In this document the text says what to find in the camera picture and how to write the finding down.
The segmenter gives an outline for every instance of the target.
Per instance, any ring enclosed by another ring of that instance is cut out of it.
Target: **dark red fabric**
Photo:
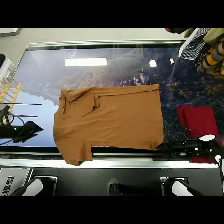
[[[214,111],[211,107],[181,106],[176,110],[181,124],[187,128],[187,131],[192,138],[213,134],[222,145],[222,140],[216,126]]]

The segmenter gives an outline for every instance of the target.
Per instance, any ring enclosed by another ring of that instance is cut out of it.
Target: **striped fabric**
[[[210,29],[211,28],[199,28],[192,41],[182,51],[180,57],[188,60],[195,60],[205,45],[203,38]]]
[[[199,73],[207,71],[212,66],[215,66],[214,75],[224,78],[224,37],[196,65]]]

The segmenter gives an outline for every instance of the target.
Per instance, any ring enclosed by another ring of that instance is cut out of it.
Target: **brown t-shirt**
[[[163,137],[158,84],[62,90],[54,139],[67,163],[92,160],[91,146],[155,150]]]

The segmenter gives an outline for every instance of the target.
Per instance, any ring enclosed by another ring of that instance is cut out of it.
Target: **folded clothing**
[[[91,160],[91,146],[155,150],[163,138],[159,85],[62,90],[54,139],[67,163]]]
[[[187,129],[192,138],[199,138],[203,135],[213,134],[222,145],[219,136],[214,111],[208,106],[181,106],[177,109],[178,118],[181,124]]]

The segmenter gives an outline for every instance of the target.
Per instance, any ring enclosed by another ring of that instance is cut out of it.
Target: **black and white striped cloth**
[[[199,28],[191,42],[183,49],[180,57],[188,60],[195,60],[205,45],[203,38],[210,29],[211,28]]]

